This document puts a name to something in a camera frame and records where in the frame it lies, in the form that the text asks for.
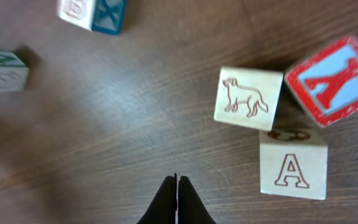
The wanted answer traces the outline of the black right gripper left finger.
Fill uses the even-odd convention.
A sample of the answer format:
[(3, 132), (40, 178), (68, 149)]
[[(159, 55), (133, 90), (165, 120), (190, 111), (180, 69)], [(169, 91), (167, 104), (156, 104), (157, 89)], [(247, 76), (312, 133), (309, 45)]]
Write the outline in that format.
[(137, 224), (175, 224), (177, 174), (166, 176), (151, 204)]

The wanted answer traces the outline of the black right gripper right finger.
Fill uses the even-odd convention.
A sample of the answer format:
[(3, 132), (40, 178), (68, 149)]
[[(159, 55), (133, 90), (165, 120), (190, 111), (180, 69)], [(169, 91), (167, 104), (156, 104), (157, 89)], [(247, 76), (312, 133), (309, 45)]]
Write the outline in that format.
[(178, 184), (178, 224), (216, 224), (187, 176)]

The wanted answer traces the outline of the green edged plain block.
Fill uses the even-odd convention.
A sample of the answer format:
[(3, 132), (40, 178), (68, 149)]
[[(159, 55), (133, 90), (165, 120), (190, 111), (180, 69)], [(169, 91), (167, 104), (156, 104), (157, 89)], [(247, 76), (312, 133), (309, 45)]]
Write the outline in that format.
[(314, 129), (259, 132), (260, 192), (326, 199), (328, 145)]

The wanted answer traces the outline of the plain wooden picture block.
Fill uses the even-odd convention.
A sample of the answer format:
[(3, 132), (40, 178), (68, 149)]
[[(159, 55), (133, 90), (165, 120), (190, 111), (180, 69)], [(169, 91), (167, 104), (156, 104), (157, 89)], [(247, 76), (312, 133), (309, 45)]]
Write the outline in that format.
[(283, 83), (283, 72), (221, 67), (214, 120), (270, 131)]

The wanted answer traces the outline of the red Y letter block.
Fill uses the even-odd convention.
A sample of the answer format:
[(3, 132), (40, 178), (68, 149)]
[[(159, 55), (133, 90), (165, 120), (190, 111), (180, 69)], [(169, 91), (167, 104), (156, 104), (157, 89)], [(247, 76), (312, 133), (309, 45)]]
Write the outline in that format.
[(331, 42), (287, 70), (284, 81), (320, 127), (358, 112), (358, 38)]

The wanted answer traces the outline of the plain red trimmed block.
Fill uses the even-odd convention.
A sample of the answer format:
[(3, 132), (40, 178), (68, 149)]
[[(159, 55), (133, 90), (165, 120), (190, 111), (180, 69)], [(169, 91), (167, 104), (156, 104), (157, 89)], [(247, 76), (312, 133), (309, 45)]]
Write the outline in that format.
[(28, 66), (15, 53), (0, 50), (0, 93), (22, 91), (28, 75)]

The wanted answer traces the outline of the plain B letter block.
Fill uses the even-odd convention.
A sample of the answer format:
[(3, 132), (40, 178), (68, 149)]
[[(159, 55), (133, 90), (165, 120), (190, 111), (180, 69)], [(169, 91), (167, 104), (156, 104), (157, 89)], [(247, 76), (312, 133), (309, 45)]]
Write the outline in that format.
[(57, 15), (92, 32), (118, 35), (126, 6), (126, 0), (58, 0)]

